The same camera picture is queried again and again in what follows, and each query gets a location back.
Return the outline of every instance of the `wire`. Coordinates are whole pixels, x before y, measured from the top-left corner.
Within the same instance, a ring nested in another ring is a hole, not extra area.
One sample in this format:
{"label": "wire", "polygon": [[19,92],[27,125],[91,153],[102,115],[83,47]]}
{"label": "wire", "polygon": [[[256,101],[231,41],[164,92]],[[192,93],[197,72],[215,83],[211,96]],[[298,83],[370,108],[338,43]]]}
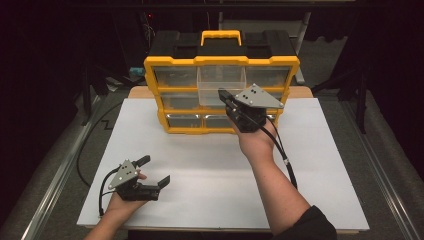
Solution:
{"label": "wire", "polygon": [[104,195],[106,195],[106,194],[103,194],[103,189],[105,188],[105,184],[106,184],[106,181],[107,181],[107,179],[112,175],[112,174],[114,174],[114,173],[116,173],[116,172],[118,172],[118,170],[119,170],[119,168],[120,168],[121,166],[119,166],[119,167],[117,167],[117,168],[115,168],[115,169],[113,169],[112,171],[110,171],[107,175],[106,175],[106,177],[103,179],[103,182],[102,182],[102,186],[100,187],[100,194],[99,194],[99,216],[100,217],[103,217],[103,215],[105,214],[105,212],[104,212],[104,210],[103,210],[103,207],[102,207],[102,199],[103,199],[103,196]]}
{"label": "wire", "polygon": [[114,193],[114,192],[116,192],[116,191],[109,191],[109,192],[105,192],[105,193],[103,193],[103,194],[102,194],[102,196],[104,196],[104,195],[108,195],[108,194],[111,194],[111,193]]}
{"label": "wire", "polygon": [[283,157],[283,161],[284,161],[284,164],[286,165],[287,171],[289,173],[289,177],[290,177],[291,183],[297,189],[297,181],[296,181],[296,176],[294,175],[294,172],[293,172],[293,167],[291,166],[290,161],[289,161],[289,159],[288,159],[288,157],[286,155],[286,152],[283,149],[283,144],[281,142],[281,138],[280,138],[280,135],[278,134],[277,128],[272,123],[272,121],[270,121],[270,122],[271,122],[272,126],[274,127],[274,129],[275,129],[275,131],[277,133],[277,136],[278,136],[278,139],[279,139],[280,143],[277,142],[277,139],[275,139],[275,137],[266,128],[264,128],[259,123],[257,123],[255,120],[253,120],[252,118],[250,118],[247,114],[245,114],[243,112],[239,112],[239,114],[243,118],[247,119],[251,123],[253,123],[256,126],[258,126],[259,129],[261,129],[266,135],[268,135],[269,138],[271,138],[271,140],[274,142],[275,146],[277,147],[278,151],[280,152],[281,156]]}
{"label": "wire", "polygon": [[211,30],[211,24],[210,24],[210,19],[209,19],[209,12],[206,12],[206,16],[208,18],[208,30]]}
{"label": "wire", "polygon": [[87,144],[88,139],[90,138],[91,133],[93,132],[93,130],[96,128],[96,126],[99,124],[99,122],[107,115],[109,114],[113,109],[115,109],[116,107],[118,107],[119,105],[121,105],[123,102],[120,102],[114,106],[112,106],[108,111],[106,111],[100,118],[99,120],[97,120],[97,122],[93,125],[93,127],[90,129],[90,131],[87,134],[87,137],[84,139],[84,142],[82,143],[81,149],[78,152],[78,156],[77,156],[77,172],[78,172],[78,176],[80,177],[81,181],[87,186],[87,187],[91,187],[91,184],[88,183],[87,180],[85,180],[85,178],[82,176],[81,174],[81,170],[80,170],[80,158],[81,158],[81,153],[82,150],[84,149],[85,145]]}

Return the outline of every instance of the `white paper sheet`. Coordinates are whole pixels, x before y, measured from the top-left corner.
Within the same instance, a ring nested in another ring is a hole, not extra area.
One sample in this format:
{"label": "white paper sheet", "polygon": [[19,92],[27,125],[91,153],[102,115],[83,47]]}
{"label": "white paper sheet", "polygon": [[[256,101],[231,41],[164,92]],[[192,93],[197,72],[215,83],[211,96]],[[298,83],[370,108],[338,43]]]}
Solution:
{"label": "white paper sheet", "polygon": [[[101,181],[125,159],[150,155],[145,184],[171,175],[159,201],[149,202],[126,223],[129,229],[269,229],[250,166],[232,134],[167,134],[153,99],[126,99],[78,225],[98,218]],[[352,183],[317,99],[288,99],[279,120],[284,149],[299,191],[318,206],[338,230],[367,230]],[[287,173],[277,150],[276,161]],[[103,200],[104,208],[110,196]]]}

